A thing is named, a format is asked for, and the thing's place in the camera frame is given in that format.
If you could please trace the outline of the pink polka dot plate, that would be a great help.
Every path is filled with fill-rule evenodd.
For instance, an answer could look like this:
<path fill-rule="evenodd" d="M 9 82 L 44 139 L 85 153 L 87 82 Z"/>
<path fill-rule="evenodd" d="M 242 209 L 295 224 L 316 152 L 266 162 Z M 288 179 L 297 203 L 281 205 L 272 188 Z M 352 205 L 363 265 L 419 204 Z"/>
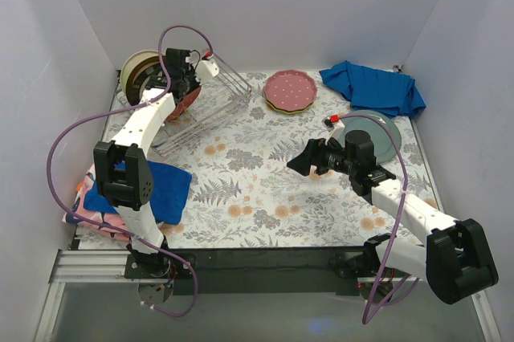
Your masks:
<path fill-rule="evenodd" d="M 306 72 L 277 71 L 267 79 L 263 87 L 263 96 L 277 108 L 296 110 L 314 103 L 317 86 Z"/>

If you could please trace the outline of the green polka dot plate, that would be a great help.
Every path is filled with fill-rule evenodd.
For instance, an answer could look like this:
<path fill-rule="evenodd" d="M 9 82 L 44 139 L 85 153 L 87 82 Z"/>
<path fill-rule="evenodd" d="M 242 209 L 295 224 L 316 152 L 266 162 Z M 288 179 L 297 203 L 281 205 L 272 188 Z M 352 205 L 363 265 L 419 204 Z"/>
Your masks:
<path fill-rule="evenodd" d="M 294 116 L 294 115 L 298 115 L 300 113 L 304 113 L 304 112 L 308 111 L 309 109 L 311 109 L 313 106 L 313 103 L 310 103 L 305 108 L 296 109 L 296 110 L 286 110 L 286 109 L 282 109 L 282 108 L 277 108 L 274 104 L 270 103 L 269 101 L 266 101 L 266 105 L 274 112 L 278 112 L 285 116 Z"/>

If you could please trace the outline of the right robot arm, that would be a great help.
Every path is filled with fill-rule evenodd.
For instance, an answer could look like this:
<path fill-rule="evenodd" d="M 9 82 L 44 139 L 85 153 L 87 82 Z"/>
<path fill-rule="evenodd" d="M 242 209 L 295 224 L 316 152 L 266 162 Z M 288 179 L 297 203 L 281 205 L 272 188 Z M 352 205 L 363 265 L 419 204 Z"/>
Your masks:
<path fill-rule="evenodd" d="M 390 268 L 426 281 L 435 295 L 453 304 L 499 282 L 483 227 L 474 219 L 460 221 L 402 188 L 402 183 L 377 164 L 370 135 L 354 130 L 345 142 L 311 139 L 304 151 L 287 166 L 307 176 L 311 171 L 329 170 L 348 176 L 357 196 L 399 219 L 421 245 L 390 236 L 374 237 L 365 243 L 364 268 L 379 276 Z"/>

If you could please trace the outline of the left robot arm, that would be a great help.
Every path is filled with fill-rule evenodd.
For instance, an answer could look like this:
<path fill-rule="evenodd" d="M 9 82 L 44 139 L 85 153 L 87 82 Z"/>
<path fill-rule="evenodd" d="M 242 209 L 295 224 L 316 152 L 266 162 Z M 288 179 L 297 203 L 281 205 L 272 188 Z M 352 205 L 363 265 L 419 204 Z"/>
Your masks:
<path fill-rule="evenodd" d="M 120 85 L 135 111 L 110 141 L 93 149 L 98 194 L 124 220 L 136 265 L 155 278 L 169 273 L 171 259 L 160 251 L 165 238 L 151 206 L 155 182 L 146 156 L 162 124 L 181 115 L 200 92 L 199 61 L 193 56 L 193 51 L 169 48 L 163 56 L 147 50 L 129 57 Z"/>

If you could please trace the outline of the grey-blue plate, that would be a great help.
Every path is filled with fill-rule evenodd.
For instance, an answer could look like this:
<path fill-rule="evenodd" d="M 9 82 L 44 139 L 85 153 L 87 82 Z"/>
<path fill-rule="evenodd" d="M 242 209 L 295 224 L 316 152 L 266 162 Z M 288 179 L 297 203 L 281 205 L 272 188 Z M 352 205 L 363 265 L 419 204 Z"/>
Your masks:
<path fill-rule="evenodd" d="M 382 125 L 387 128 L 391 136 L 388 136 L 386 131 L 378 126 L 377 123 L 364 117 L 357 117 L 357 115 L 371 116 L 378 120 Z M 354 130 L 361 130 L 370 135 L 370 139 L 374 145 L 374 156 L 378 164 L 384 164 L 393 160 L 396 157 L 396 150 L 394 144 L 401 148 L 402 137 L 397 125 L 386 115 L 375 112 L 372 110 L 357 110 L 349 113 L 349 118 L 343 119 L 342 124 L 345 128 L 335 134 L 335 138 L 345 146 L 345 135 Z"/>

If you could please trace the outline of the red blue floral plate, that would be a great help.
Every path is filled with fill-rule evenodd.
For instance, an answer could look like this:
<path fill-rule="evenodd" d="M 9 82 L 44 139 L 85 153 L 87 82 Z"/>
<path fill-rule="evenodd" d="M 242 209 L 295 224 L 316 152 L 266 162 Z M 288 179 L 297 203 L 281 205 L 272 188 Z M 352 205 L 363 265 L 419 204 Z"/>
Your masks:
<path fill-rule="evenodd" d="M 178 104 L 178 106 L 172 111 L 170 115 L 166 118 L 166 122 L 171 122 L 176 120 L 182 114 L 186 112 L 186 110 L 192 105 L 192 103 L 198 98 L 202 87 L 198 87 L 188 93 L 184 99 Z"/>

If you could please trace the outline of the black checkered rim plate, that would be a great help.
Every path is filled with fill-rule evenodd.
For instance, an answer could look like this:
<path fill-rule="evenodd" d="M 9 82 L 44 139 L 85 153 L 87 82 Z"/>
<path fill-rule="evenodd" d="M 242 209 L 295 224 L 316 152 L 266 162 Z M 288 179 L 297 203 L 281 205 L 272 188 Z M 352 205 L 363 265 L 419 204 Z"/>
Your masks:
<path fill-rule="evenodd" d="M 162 76 L 161 64 L 157 56 L 149 57 L 137 64 L 126 84 L 125 95 L 129 104 L 138 105 L 149 81 Z"/>

